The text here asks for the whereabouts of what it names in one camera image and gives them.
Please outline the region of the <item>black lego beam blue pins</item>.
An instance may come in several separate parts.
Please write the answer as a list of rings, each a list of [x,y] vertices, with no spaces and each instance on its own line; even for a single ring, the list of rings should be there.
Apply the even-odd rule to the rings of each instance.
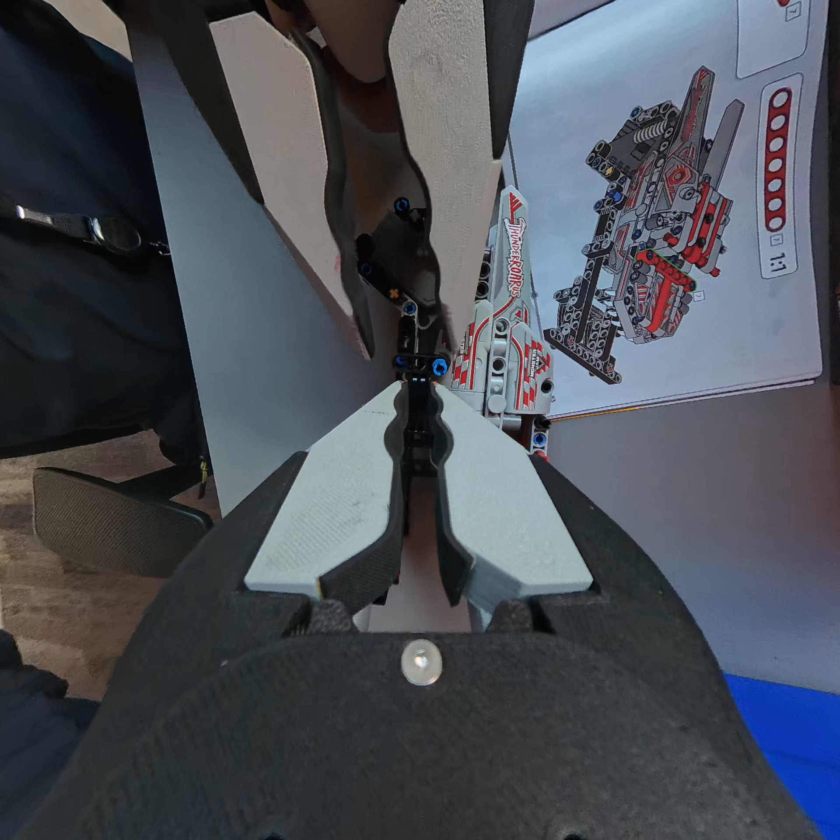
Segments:
[[[395,376],[407,383],[408,420],[404,433],[405,451],[402,459],[404,484],[411,479],[433,477],[436,467],[432,461],[434,434],[430,426],[429,395],[432,382],[440,382],[447,374],[449,358],[443,354],[428,355],[398,351],[393,359]]]

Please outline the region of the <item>blue plastic bin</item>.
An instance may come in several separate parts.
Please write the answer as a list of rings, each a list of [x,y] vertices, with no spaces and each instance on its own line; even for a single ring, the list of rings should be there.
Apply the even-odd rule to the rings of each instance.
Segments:
[[[839,696],[725,675],[747,725],[827,839],[839,838]]]

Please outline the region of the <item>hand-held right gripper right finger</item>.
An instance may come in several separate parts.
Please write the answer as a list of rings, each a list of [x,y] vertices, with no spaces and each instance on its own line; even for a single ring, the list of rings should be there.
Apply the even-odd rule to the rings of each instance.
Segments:
[[[450,605],[474,630],[504,601],[585,592],[592,574],[526,449],[434,384],[435,516]]]

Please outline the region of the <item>lego instruction booklet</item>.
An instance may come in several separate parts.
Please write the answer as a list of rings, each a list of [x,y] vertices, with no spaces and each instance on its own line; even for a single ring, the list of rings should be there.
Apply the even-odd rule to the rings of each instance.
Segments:
[[[539,7],[510,128],[546,413],[813,381],[828,2]]]

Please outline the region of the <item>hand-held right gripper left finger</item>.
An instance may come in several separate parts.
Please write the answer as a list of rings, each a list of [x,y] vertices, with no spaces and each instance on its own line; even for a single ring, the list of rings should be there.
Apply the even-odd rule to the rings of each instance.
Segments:
[[[401,567],[403,452],[395,382],[310,447],[245,586],[340,601],[351,614],[386,593]]]

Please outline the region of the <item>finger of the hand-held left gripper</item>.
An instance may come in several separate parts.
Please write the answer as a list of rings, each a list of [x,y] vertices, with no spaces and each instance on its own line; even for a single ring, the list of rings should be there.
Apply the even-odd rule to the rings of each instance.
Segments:
[[[501,162],[491,150],[484,4],[409,1],[388,43],[407,152],[428,194],[428,238],[451,347],[473,317]]]
[[[375,336],[357,270],[338,99],[319,49],[254,12],[209,27],[266,213],[345,337],[370,359]]]

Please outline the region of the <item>grey red lego truck model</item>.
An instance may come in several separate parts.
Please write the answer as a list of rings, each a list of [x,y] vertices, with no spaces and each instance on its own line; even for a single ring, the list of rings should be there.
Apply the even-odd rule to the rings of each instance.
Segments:
[[[531,455],[546,459],[553,361],[540,335],[527,201],[512,186],[500,189],[475,301],[455,349],[445,337],[432,257],[422,242],[426,215],[399,196],[375,232],[355,241],[361,278],[400,312],[395,376],[436,379]]]

